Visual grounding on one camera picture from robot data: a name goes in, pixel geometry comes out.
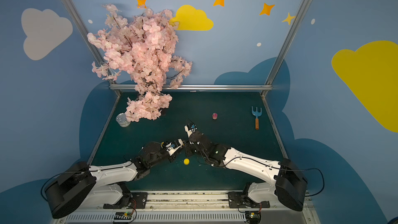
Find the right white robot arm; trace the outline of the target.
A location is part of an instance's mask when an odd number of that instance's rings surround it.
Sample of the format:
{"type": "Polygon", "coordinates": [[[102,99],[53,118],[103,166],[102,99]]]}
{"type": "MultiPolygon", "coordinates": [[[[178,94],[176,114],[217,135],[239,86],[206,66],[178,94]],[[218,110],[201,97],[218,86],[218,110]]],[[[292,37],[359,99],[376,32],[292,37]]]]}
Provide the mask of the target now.
{"type": "Polygon", "coordinates": [[[266,160],[238,151],[234,147],[214,144],[197,129],[186,127],[186,133],[186,147],[199,153],[206,164],[214,168],[244,172],[262,180],[261,183],[249,183],[243,191],[242,197],[255,204],[267,201],[273,195],[285,207],[301,212],[305,198],[319,194],[306,194],[308,179],[304,175],[307,171],[321,172],[317,168],[300,170],[290,159],[266,160]]]}

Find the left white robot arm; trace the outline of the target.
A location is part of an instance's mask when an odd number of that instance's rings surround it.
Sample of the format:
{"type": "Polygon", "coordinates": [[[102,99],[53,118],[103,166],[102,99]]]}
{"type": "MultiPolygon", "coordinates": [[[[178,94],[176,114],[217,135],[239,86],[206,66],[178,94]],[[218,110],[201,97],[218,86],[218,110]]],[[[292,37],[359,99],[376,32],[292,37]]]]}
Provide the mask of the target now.
{"type": "Polygon", "coordinates": [[[154,166],[165,160],[174,161],[183,148],[181,139],[150,142],[125,163],[90,166],[86,162],[78,162],[49,179],[40,193],[47,200],[54,219],[61,219],[81,206],[126,207],[132,196],[125,184],[144,178],[154,166]]]}

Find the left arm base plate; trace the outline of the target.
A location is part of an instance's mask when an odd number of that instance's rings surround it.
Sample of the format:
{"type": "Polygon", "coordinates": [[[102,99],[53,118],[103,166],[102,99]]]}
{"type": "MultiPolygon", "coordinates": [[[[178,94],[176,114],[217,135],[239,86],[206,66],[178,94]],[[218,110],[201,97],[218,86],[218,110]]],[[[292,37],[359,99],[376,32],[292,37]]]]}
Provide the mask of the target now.
{"type": "Polygon", "coordinates": [[[147,197],[146,192],[130,192],[124,194],[115,204],[104,204],[103,209],[144,209],[147,197]]]}

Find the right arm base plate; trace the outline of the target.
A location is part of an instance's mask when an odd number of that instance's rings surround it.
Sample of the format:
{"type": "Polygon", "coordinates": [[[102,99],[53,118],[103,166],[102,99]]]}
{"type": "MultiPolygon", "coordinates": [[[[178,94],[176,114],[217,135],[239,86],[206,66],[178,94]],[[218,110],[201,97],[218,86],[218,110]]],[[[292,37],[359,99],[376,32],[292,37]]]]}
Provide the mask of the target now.
{"type": "Polygon", "coordinates": [[[227,193],[229,208],[270,208],[269,201],[257,203],[243,192],[230,191],[227,193]]]}

